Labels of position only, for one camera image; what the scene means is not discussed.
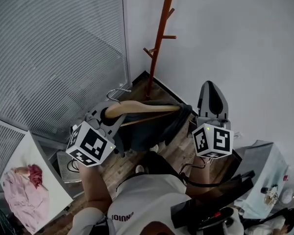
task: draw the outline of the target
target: black pants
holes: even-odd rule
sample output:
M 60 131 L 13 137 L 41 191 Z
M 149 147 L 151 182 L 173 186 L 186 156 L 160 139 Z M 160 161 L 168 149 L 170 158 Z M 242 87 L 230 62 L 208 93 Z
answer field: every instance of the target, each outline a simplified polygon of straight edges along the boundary
M 172 166 L 154 151 L 147 152 L 139 164 L 145 168 L 145 172 L 135 173 L 129 176 L 126 180 L 143 174 L 171 174 L 183 182 L 181 176 L 172 168 Z

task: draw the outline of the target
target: wooden coat rack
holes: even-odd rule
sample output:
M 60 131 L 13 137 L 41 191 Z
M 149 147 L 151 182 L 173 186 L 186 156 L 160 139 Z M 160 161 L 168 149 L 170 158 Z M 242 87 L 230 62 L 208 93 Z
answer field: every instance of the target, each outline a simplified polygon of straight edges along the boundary
M 155 47 L 150 50 L 147 50 L 146 48 L 144 48 L 144 51 L 152 58 L 151 65 L 150 65 L 150 76 L 149 76 L 149 81 L 148 81 L 148 85 L 146 88 L 146 98 L 148 98 L 148 99 L 150 98 L 152 80 L 153 80 L 153 76 L 155 73 L 155 67 L 156 67 L 157 58 L 158 58 L 158 54 L 159 54 L 159 50 L 160 50 L 160 46 L 161 46 L 161 41 L 162 41 L 162 39 L 176 39 L 176 36 L 164 36 L 163 35 L 165 32 L 167 20 L 171 16 L 171 14 L 174 12 L 173 8 L 170 10 L 171 2 L 172 2 L 172 0 L 165 0 L 163 3 L 163 8 L 162 8 L 162 13 L 161 13 L 161 18 L 160 18 Z

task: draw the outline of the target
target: wooden floor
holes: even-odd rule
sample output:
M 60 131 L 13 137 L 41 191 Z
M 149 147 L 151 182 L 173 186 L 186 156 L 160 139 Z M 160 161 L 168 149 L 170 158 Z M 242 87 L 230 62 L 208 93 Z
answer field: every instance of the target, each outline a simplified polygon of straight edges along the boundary
M 147 78 L 143 78 L 133 88 L 131 93 L 125 93 L 120 97 L 120 101 L 123 100 L 145 100 L 145 86 L 147 84 Z M 157 84 L 153 83 L 150 98 L 152 100 L 167 100 L 176 102 L 166 91 L 160 88 Z M 179 172 L 183 164 L 191 163 L 195 156 L 195 148 L 193 140 L 186 137 L 188 129 L 188 122 L 184 125 L 182 130 L 178 133 L 175 139 L 167 147 L 160 148 L 160 155 L 162 155 L 172 167 Z M 104 161 L 101 165 L 101 175 L 106 182 L 109 192 L 112 198 L 115 196 L 116 187 L 130 174 L 133 173 L 136 165 L 144 156 L 145 152 L 131 152 L 126 153 L 124 158 L 114 153 Z M 230 156 L 214 160 L 211 165 L 211 182 L 219 182 L 228 166 L 232 162 L 233 158 Z M 63 216 L 45 227 L 45 230 L 41 233 L 43 235 L 66 235 L 72 227 L 73 216 L 83 209 L 85 204 L 84 195 L 79 196 L 72 203 L 69 214 Z

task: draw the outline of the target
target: hanger hook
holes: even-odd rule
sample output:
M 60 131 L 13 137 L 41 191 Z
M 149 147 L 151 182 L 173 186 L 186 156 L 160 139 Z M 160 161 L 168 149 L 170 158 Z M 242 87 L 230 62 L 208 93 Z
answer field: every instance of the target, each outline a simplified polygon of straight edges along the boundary
M 120 101 L 118 101 L 117 99 L 114 99 L 114 98 L 109 97 L 109 94 L 110 94 L 111 92 L 115 92 L 115 91 L 132 92 L 131 90 L 125 90 L 125 89 L 113 89 L 113 90 L 110 90 L 110 91 L 107 93 L 107 95 L 106 95 L 107 98 L 110 99 L 110 100 L 113 100 L 113 101 L 117 101 L 117 102 L 119 102 L 119 103 L 120 103 Z

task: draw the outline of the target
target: black and white marker cube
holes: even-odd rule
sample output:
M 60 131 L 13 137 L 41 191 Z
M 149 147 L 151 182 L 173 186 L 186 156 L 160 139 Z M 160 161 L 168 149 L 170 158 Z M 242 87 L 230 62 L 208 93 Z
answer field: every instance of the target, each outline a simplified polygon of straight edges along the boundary
M 233 131 L 204 123 L 192 135 L 199 157 L 218 159 L 232 154 Z
M 112 142 L 84 121 L 73 131 L 66 153 L 91 167 L 101 164 L 114 148 Z

